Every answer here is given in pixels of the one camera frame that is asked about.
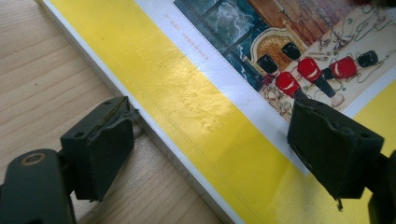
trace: book cover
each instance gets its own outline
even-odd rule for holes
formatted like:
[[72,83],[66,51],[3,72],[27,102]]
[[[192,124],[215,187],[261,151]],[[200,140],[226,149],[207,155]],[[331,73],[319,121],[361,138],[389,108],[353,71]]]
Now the book cover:
[[[293,99],[268,77],[290,72],[308,97],[384,136],[388,156],[396,146],[390,125],[396,121],[392,11],[347,0],[38,3],[98,75],[130,97],[161,149],[221,208],[224,219],[369,222],[368,190],[361,200],[345,200],[339,212],[289,148]],[[327,78],[331,88],[325,89],[300,75],[300,59],[282,52],[289,42],[300,59],[312,58],[320,70],[348,58],[357,62],[356,71]],[[377,62],[360,64],[369,51]],[[264,55],[278,72],[262,68]]]

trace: printed picture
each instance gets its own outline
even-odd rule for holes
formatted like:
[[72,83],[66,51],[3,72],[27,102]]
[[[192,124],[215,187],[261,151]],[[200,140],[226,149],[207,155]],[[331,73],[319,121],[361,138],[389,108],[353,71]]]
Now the printed picture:
[[174,5],[286,121],[293,98],[343,111],[396,64],[385,9],[349,0],[176,0]]

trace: black hat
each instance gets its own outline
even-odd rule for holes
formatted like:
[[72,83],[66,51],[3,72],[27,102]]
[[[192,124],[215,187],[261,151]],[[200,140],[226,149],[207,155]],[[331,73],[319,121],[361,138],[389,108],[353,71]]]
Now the black hat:
[[262,68],[262,70],[269,74],[273,74],[277,69],[277,64],[268,54],[264,54],[260,57],[260,59],[257,60],[257,64]]
[[378,56],[373,50],[367,51],[358,57],[358,64],[361,67],[368,67],[376,63],[378,63]]
[[287,43],[282,48],[282,52],[290,59],[297,61],[301,57],[301,52],[293,42]]
[[322,70],[322,75],[324,76],[325,79],[332,79],[334,78],[334,75],[332,74],[332,69],[330,67],[327,67]]

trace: wooden table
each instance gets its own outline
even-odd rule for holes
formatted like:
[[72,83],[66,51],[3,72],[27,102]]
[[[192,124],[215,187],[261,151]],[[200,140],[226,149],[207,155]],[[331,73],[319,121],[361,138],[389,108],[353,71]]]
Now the wooden table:
[[[114,97],[33,0],[0,0],[0,183],[7,165],[59,138]],[[148,136],[101,203],[73,203],[79,223],[219,223]]]

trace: clamp jaw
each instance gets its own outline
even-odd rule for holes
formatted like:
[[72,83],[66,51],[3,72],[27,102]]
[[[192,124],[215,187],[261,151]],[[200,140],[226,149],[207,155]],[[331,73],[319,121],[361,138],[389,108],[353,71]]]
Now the clamp jaw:
[[70,193],[102,201],[134,147],[127,97],[103,102],[61,137],[63,149],[14,159],[0,188],[0,223],[76,223]]
[[288,142],[306,168],[339,202],[359,199],[365,188],[372,223],[396,223],[396,151],[380,153],[384,138],[328,105],[294,101]]

